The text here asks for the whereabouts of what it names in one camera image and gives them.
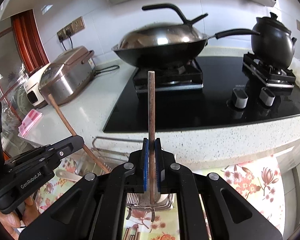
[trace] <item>screw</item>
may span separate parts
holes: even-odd
[[[179,163],[173,163],[170,165],[170,168],[173,170],[178,170],[180,169],[180,164]]]
[[[125,163],[125,164],[123,165],[123,167],[124,167],[126,170],[131,170],[131,169],[134,167],[134,165],[133,165],[133,163]]]
[[[95,177],[96,177],[96,175],[95,175],[94,173],[92,173],[92,172],[89,172],[89,173],[87,173],[87,174],[84,176],[84,178],[85,178],[86,180],[88,180],[88,181],[94,180]]]
[[[219,175],[213,172],[209,174],[209,178],[212,180],[217,180],[219,179]]]

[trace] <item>finger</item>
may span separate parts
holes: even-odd
[[[0,212],[0,222],[1,222],[1,224],[3,224],[4,226],[7,226],[7,227],[12,227],[12,228],[21,227],[20,219],[14,213],[4,215]]]
[[[25,199],[25,203],[27,205],[29,205],[29,206],[32,206],[33,205],[33,199],[32,199],[32,197],[30,196],[30,197],[26,198]]]
[[[18,233],[12,227],[5,226],[4,228],[13,237],[14,240],[18,240],[19,239]]]
[[[22,221],[27,227],[39,216],[38,209],[36,205],[29,206],[26,204],[26,209],[23,212]]]

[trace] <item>kitchen countertop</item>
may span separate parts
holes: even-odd
[[[246,49],[206,47],[200,56],[242,57],[246,52]],[[122,61],[119,64],[119,70],[98,75],[77,98],[60,108],[77,134],[84,138],[88,147],[92,147],[95,137],[138,140],[147,137],[147,133],[102,131],[135,70]],[[24,140],[34,146],[43,146],[71,135],[52,106],[46,106],[39,111],[43,113],[42,118],[32,127]],[[280,151],[283,146],[300,139],[300,115],[226,128],[158,132],[156,137],[160,137],[165,151],[176,154],[177,162],[191,169],[220,167],[271,155]],[[97,139],[95,146],[130,153],[139,150],[141,143]]]

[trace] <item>wok lid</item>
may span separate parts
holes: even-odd
[[[146,5],[143,11],[161,8],[170,8],[176,11],[183,21],[183,24],[175,23],[154,23],[127,33],[113,50],[138,49],[145,47],[156,47],[170,44],[200,41],[207,38],[192,25],[208,14],[200,15],[193,20],[187,20],[181,10],[174,4],[163,3]]]

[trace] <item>floral tablecloth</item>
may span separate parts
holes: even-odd
[[[65,158],[59,169],[74,173],[76,162],[72,158]],[[215,172],[223,177],[283,234],[285,222],[284,191],[275,157],[195,171],[201,175],[207,175],[210,172]],[[41,187],[36,197],[36,204],[40,213],[44,212],[73,185],[74,182],[55,176]],[[171,210],[156,212],[154,222],[151,222],[150,212],[133,210],[130,218],[125,220],[123,234],[127,227],[132,228],[131,234],[135,234],[135,229],[138,227],[138,231],[141,232],[140,240],[178,240],[180,237],[176,201]]]
[[[71,157],[62,159],[61,164],[58,167],[58,169],[69,171],[71,173],[74,173],[76,168],[77,163]],[[35,203],[39,212],[42,214],[74,184],[75,182],[73,181],[60,179],[55,175],[51,180],[49,180],[38,190],[37,196],[35,198]]]

